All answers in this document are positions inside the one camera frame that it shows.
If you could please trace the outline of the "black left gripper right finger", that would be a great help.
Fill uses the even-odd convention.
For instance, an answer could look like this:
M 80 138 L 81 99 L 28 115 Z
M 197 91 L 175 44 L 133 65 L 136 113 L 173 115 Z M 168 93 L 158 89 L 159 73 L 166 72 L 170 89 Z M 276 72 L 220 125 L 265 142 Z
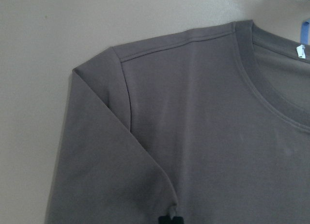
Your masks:
M 184 224 L 184 219 L 181 216 L 174 216 L 172 219 L 172 224 Z

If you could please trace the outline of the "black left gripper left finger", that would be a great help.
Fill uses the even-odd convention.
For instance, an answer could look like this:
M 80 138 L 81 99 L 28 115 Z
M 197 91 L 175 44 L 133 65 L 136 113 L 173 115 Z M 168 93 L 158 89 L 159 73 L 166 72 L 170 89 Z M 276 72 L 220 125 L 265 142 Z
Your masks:
M 170 216 L 160 216 L 158 217 L 159 224 L 171 224 Z

